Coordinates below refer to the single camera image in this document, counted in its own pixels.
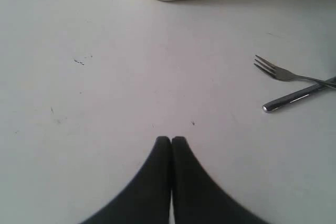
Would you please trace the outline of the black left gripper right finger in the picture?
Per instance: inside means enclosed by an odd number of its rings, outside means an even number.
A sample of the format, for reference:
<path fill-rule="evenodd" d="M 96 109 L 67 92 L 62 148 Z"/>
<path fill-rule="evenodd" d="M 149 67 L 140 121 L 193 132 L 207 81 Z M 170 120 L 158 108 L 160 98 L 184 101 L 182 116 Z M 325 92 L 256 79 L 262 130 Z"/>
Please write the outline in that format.
<path fill-rule="evenodd" d="M 175 223 L 266 223 L 212 180 L 182 136 L 172 139 L 172 162 Z"/>

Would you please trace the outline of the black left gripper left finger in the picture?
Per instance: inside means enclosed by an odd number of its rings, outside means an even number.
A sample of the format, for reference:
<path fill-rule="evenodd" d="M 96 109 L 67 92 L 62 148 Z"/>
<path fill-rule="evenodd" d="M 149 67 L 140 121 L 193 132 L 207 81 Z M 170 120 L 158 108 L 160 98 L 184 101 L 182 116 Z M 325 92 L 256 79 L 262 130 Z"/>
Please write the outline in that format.
<path fill-rule="evenodd" d="M 171 141 L 159 136 L 127 186 L 83 223 L 169 223 Z"/>

